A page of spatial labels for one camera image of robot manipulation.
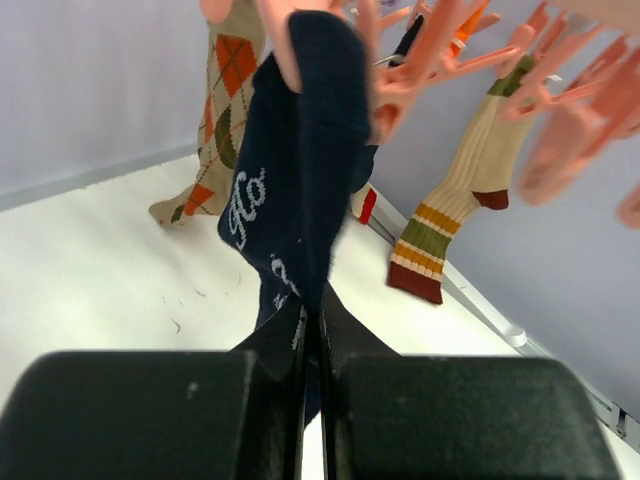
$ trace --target beige sock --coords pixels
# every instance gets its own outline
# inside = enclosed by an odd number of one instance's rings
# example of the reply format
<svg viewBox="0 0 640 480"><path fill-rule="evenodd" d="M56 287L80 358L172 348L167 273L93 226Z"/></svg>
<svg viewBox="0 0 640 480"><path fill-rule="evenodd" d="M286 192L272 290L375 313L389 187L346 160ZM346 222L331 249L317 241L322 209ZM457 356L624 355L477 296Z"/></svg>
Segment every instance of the beige sock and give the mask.
<svg viewBox="0 0 640 480"><path fill-rule="evenodd" d="M432 303L442 303L441 282L449 244L479 207L503 210L513 166L533 118L506 122L499 112L530 57L489 90L467 128L449 173L418 206L391 255L387 282Z"/></svg>
<svg viewBox="0 0 640 480"><path fill-rule="evenodd" d="M207 95L198 128L200 169L194 184L180 195L149 208L160 225L182 225L193 215L220 215L229 200L265 31L253 0L235 0L224 22L208 26Z"/></svg>

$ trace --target green stripe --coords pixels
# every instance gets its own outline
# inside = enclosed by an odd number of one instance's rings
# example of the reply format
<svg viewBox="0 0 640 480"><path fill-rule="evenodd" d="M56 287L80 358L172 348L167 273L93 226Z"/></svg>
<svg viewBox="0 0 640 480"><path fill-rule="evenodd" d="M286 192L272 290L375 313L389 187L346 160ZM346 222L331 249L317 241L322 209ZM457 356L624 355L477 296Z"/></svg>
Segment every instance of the green stripe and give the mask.
<svg viewBox="0 0 640 480"><path fill-rule="evenodd" d="M451 243L451 238L413 218L409 220L409 224L400 238L414 247L443 260L446 258L447 247Z"/></svg>
<svg viewBox="0 0 640 480"><path fill-rule="evenodd" d="M496 95L502 97L510 97L513 93L520 88L520 79L529 73L533 69L533 57L525 55L520 59L516 68L504 78L496 80L493 86L489 89L489 95Z"/></svg>

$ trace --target white wall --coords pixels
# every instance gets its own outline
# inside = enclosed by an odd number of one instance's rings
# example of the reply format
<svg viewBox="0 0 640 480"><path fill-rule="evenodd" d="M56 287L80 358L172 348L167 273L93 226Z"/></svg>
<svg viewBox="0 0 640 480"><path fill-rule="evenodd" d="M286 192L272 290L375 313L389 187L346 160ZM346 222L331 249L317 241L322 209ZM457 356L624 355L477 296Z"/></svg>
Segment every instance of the white wall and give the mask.
<svg viewBox="0 0 640 480"><path fill-rule="evenodd" d="M471 54L503 45L535 4L494 0L504 19ZM382 53L401 34L387 32ZM0 2L0 197L195 142L205 56L196 0ZM405 215L446 174L492 82L483 72L429 89L380 150L375 184ZM476 214L450 251L504 314L636 418L640 237L613 212L640 178L639 157L640 138L614 145L544 208L512 195L509 210Z"/></svg>

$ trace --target white table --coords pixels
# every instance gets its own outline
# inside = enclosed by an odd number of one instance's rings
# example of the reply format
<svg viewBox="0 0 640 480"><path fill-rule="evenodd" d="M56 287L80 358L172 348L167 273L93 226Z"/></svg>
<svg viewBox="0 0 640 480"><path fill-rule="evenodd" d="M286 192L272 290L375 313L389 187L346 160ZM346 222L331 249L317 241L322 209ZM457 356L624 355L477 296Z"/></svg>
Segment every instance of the white table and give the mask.
<svg viewBox="0 0 640 480"><path fill-rule="evenodd" d="M0 214L0 407L46 352L226 350L251 332L258 279L221 243L215 220L166 231L146 211L181 191L196 168L187 157ZM389 346L404 354L517 355L446 293L434 307L387 288L390 251L371 229L349 222L331 276L347 308ZM606 434L626 478L640 478L640 456ZM321 479L318 421L305 439L304 478Z"/></svg>

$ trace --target white table surface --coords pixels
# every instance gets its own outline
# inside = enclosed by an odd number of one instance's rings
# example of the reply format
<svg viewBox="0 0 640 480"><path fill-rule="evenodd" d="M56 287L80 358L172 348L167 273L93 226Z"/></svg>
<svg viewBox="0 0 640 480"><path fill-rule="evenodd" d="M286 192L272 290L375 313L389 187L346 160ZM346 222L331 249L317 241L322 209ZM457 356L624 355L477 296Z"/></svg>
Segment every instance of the white table surface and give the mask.
<svg viewBox="0 0 640 480"><path fill-rule="evenodd" d="M186 157L0 214L0 407L46 352L226 350L251 332L258 279L219 240L215 220L166 231L147 213L196 169ZM434 307L387 288L390 251L371 229L348 222L331 275L347 308L389 346L517 355L448 294ZM640 455L605 433L625 478L640 478ZM303 478L323 478L321 445L316 421L305 435Z"/></svg>

